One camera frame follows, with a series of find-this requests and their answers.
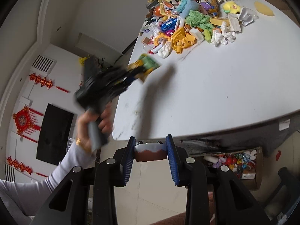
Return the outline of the white sleeved left forearm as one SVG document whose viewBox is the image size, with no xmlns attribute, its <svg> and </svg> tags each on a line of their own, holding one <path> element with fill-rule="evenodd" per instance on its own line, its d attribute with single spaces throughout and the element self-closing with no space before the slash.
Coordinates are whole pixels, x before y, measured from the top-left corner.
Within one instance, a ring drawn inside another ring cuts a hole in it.
<svg viewBox="0 0 300 225">
<path fill-rule="evenodd" d="M 87 153 L 75 142 L 56 169 L 45 180 L 36 183 L 16 183 L 1 180 L 2 224 L 30 224 L 50 194 L 73 167 L 87 168 L 96 156 Z"/>
</svg>

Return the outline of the person's left hand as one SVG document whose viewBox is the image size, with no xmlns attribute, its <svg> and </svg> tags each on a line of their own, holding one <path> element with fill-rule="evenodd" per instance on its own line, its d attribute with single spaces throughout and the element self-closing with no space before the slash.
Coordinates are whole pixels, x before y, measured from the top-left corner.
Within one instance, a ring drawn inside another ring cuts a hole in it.
<svg viewBox="0 0 300 225">
<path fill-rule="evenodd" d="M 89 109 L 77 119 L 76 144 L 87 153 L 92 154 L 100 148 L 111 134 L 111 108 L 112 103 L 109 102 L 100 115 Z"/>
</svg>

